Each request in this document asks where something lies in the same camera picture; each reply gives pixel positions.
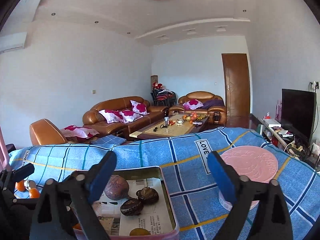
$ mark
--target wooden coffee table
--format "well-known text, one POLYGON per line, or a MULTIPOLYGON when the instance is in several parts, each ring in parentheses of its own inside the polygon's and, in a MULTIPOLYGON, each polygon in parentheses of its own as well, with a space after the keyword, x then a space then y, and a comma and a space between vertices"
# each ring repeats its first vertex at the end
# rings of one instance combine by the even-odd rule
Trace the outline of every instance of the wooden coffee table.
MULTIPOLYGON (((169 116, 170 120, 181 119, 184 114, 173 114, 169 116)), ((208 126, 209 115, 201 120, 203 122, 202 125, 194 125, 190 122, 186 121, 182 125, 169 125, 168 128, 160 128, 160 125, 164 125, 164 120, 160 120, 158 122, 154 122, 132 134, 130 137, 146 140, 146 139, 157 139, 157 138, 165 138, 165 137, 173 137, 179 136, 188 133, 198 133, 204 131, 208 126)))

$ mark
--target tray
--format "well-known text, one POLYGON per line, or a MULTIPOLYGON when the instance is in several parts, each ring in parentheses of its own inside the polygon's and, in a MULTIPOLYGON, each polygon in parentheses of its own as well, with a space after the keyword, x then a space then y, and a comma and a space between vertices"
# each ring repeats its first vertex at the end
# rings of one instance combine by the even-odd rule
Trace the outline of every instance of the tray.
MULTIPOLYGON (((71 175, 76 177, 79 174, 79 171, 74 171, 71 175)), ((166 202, 166 206, 168 209, 170 221, 173 230, 169 233, 165 234, 156 234, 150 236, 110 236, 112 240, 124 240, 124 239, 140 239, 140 240, 148 240, 148 239, 156 239, 156 240, 178 240, 179 239, 179 224, 177 222, 177 218, 174 214, 174 210, 172 208, 172 203, 169 197, 169 193, 167 190, 167 186, 163 177, 163 172, 161 167, 159 166, 151 166, 145 168, 135 168, 135 169, 124 169, 124 170, 115 170, 113 175, 120 175, 126 180, 137 180, 137 179, 148 179, 148 178, 158 178, 161 180, 161 186, 164 193, 164 199, 166 202)), ((83 232, 81 230, 74 229, 76 233, 76 237, 78 240, 86 240, 83 232)))

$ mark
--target bed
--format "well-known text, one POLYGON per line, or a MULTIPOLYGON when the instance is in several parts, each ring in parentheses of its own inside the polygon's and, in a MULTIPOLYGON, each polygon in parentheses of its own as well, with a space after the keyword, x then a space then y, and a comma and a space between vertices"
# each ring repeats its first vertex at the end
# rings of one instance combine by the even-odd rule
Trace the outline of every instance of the bed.
MULTIPOLYGON (((252 145, 267 149, 278 160, 275 175, 281 185, 292 221, 294 240, 302 240, 320 214, 318 189, 320 176, 307 164, 290 157, 253 130, 219 127, 196 134, 133 142, 127 145, 64 144, 35 146, 10 153, 10 164, 17 169, 25 163, 35 165, 29 176, 41 190, 48 178, 62 181, 74 170, 88 170, 112 150, 116 169, 162 167, 179 225, 180 239, 213 239, 228 211, 218 200, 218 187, 203 158, 199 141, 210 151, 222 154, 232 147, 252 145)), ((28 197, 27 192, 15 192, 28 197)), ((239 239, 246 239, 257 207, 247 217, 239 239)))

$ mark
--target orange fruit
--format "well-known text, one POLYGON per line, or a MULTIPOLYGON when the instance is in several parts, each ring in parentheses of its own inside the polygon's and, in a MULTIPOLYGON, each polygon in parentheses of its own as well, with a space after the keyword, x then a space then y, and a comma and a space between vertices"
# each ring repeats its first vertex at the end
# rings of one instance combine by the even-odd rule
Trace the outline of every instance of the orange fruit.
POLYGON ((30 198, 39 198, 40 193, 36 188, 32 188, 29 190, 29 196, 30 196, 30 198))
POLYGON ((16 182, 16 189, 21 192, 26 190, 26 187, 24 186, 24 179, 20 182, 16 182))

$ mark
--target white pillow with red flowers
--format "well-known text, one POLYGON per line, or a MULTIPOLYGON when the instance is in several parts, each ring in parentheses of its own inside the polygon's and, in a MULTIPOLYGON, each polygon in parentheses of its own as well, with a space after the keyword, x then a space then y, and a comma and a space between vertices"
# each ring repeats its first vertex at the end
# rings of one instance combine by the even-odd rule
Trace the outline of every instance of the white pillow with red flowers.
POLYGON ((105 109, 99 111, 99 113, 103 115, 103 117, 107 120, 107 123, 123 122, 123 117, 118 111, 105 109))
POLYGON ((190 101, 186 102, 183 104, 183 107, 186 109, 186 110, 195 110, 199 107, 202 107, 203 104, 197 100, 197 99, 191 99, 190 101))
POLYGON ((79 138, 86 138, 86 139, 89 139, 95 136, 96 134, 98 134, 98 132, 95 129, 78 127, 75 125, 70 125, 66 128, 61 129, 60 131, 65 137, 76 136, 79 138))
POLYGON ((137 114, 147 114, 147 107, 144 103, 138 103, 136 101, 131 101, 131 105, 132 105, 132 111, 137 113, 137 114))
POLYGON ((130 110, 123 110, 119 113, 122 115, 124 123, 133 122, 134 120, 137 120, 142 117, 142 115, 134 113, 130 110))

